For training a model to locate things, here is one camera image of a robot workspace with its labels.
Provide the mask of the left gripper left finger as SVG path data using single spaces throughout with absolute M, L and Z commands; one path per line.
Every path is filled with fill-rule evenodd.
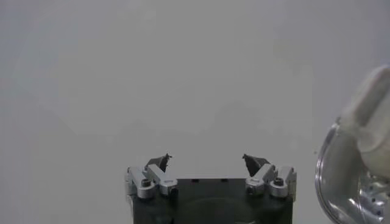
M 143 167 L 130 166 L 125 174 L 125 190 L 129 197 L 150 200 L 157 194 L 175 200 L 178 197 L 178 180 L 166 173 L 168 153 L 150 159 Z

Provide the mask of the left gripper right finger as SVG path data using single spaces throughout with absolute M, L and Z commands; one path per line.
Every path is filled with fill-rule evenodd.
M 297 173 L 293 167 L 279 169 L 265 158 L 244 154 L 243 160 L 249 172 L 245 179 L 248 195 L 264 195 L 266 191 L 275 198 L 296 198 Z

